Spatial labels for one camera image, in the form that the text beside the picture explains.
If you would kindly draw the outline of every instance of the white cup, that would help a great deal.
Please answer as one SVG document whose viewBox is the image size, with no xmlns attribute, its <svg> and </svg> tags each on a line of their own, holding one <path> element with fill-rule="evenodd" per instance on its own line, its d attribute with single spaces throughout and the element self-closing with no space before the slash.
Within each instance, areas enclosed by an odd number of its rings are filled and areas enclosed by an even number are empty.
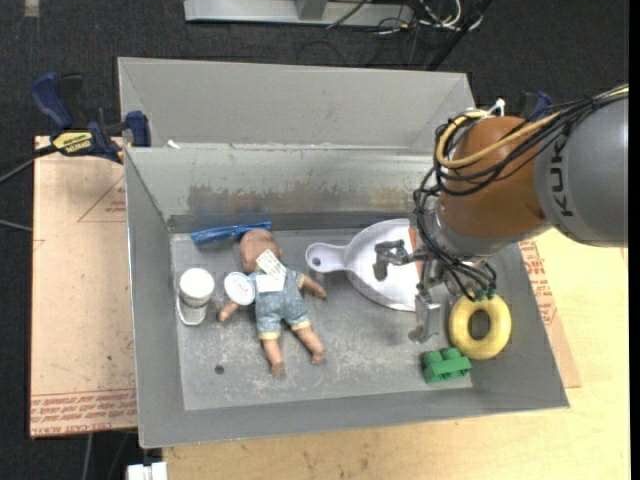
<svg viewBox="0 0 640 480">
<path fill-rule="evenodd" d="M 180 318 L 186 325 L 198 325 L 207 315 L 215 282 L 213 276 L 202 268 L 187 270 L 180 277 Z"/>
</svg>

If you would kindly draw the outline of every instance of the yellow ring toy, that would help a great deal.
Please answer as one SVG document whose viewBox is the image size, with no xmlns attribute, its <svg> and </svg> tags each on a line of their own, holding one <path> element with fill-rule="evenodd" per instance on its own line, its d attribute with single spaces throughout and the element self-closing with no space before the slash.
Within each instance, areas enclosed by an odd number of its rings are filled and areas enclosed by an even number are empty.
<svg viewBox="0 0 640 480">
<path fill-rule="evenodd" d="M 469 333 L 469 321 L 477 311 L 489 315 L 489 332 L 480 339 Z M 507 304 L 497 295 L 491 300 L 472 302 L 461 297 L 451 309 L 449 338 L 454 346 L 469 359 L 491 359 L 500 353 L 511 334 L 511 313 Z"/>
</svg>

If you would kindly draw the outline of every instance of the white lid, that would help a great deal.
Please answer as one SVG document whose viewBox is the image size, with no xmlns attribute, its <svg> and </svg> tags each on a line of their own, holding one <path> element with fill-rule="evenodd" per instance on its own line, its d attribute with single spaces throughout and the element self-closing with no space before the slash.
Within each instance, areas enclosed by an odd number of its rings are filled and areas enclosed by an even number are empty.
<svg viewBox="0 0 640 480">
<path fill-rule="evenodd" d="M 208 299 L 213 288 L 213 277 L 202 268 L 189 269 L 180 278 L 180 292 L 189 298 Z"/>
<path fill-rule="evenodd" d="M 256 298 L 253 283 L 241 272 L 231 272 L 224 279 L 224 290 L 236 304 L 247 306 Z"/>
</svg>

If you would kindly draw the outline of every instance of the green toy brick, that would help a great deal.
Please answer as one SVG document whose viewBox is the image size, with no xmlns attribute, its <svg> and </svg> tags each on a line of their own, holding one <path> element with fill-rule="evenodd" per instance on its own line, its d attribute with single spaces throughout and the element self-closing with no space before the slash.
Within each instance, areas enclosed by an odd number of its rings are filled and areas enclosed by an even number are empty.
<svg viewBox="0 0 640 480">
<path fill-rule="evenodd" d="M 422 374 L 428 383 L 464 377 L 471 370 L 471 361 L 455 348 L 434 350 L 422 356 Z"/>
</svg>

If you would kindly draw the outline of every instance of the doll arm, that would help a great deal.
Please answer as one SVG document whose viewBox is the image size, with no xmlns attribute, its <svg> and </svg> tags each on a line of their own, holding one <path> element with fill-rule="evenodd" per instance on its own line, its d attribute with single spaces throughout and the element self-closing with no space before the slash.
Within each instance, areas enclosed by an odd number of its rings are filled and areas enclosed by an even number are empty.
<svg viewBox="0 0 640 480">
<path fill-rule="evenodd" d="M 225 304 L 225 306 L 222 308 L 222 310 L 220 310 L 220 313 L 218 313 L 218 320 L 220 320 L 221 322 L 224 322 L 239 307 L 240 307 L 240 304 L 237 304 L 236 302 L 233 302 L 232 300 L 230 300 L 229 302 L 227 302 Z"/>
<path fill-rule="evenodd" d="M 300 276 L 300 282 L 298 285 L 302 290 L 308 290 L 316 297 L 320 297 L 324 299 L 327 296 L 327 292 L 324 291 L 324 288 L 311 279 L 309 276 L 302 274 Z"/>
</svg>

